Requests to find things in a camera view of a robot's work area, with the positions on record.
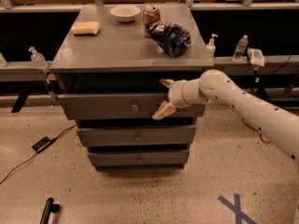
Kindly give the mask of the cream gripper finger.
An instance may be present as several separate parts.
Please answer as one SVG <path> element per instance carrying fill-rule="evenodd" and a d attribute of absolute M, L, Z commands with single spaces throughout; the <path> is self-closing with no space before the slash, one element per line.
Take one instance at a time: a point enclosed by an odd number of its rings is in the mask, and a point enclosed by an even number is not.
<path fill-rule="evenodd" d="M 175 81 L 173 79 L 165 79 L 165 78 L 162 78 L 160 80 L 160 82 L 163 85 L 165 85 L 167 88 L 170 88 L 175 83 Z"/>
<path fill-rule="evenodd" d="M 177 108 L 170 102 L 163 101 L 158 110 L 153 114 L 152 118 L 155 120 L 161 120 L 172 115 L 176 112 L 176 110 Z"/>

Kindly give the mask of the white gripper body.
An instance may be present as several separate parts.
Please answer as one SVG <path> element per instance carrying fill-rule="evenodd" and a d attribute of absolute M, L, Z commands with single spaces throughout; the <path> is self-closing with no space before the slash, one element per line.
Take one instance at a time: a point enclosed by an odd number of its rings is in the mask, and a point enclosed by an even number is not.
<path fill-rule="evenodd" d="M 184 100 L 183 86 L 185 80 L 174 81 L 169 88 L 168 99 L 169 102 L 176 108 L 187 108 L 190 105 Z"/>

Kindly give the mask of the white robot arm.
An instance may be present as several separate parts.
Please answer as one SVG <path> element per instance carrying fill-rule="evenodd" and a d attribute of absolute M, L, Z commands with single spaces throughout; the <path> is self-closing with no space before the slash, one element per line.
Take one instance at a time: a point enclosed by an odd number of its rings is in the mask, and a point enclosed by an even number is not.
<path fill-rule="evenodd" d="M 222 71 L 211 69 L 197 79 L 163 79 L 161 83 L 169 89 L 168 99 L 161 103 L 154 119 L 168 117 L 179 108 L 220 102 L 299 163 L 299 117 L 241 90 Z"/>

